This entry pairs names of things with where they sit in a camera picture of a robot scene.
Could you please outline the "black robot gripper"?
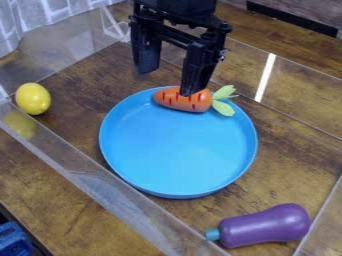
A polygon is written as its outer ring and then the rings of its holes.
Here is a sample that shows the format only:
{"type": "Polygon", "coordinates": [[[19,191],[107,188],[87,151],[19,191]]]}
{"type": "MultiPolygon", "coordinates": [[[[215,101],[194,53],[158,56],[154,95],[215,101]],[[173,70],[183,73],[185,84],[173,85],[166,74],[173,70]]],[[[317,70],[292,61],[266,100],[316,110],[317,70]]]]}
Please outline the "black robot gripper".
{"type": "Polygon", "coordinates": [[[191,96],[209,84],[217,64],[225,60],[226,35],[231,25],[215,16],[218,0],[133,0],[130,16],[134,62],[141,74],[159,68],[162,41],[187,48],[183,61],[181,95],[191,96]],[[195,38],[175,29],[205,28],[195,38]]]}

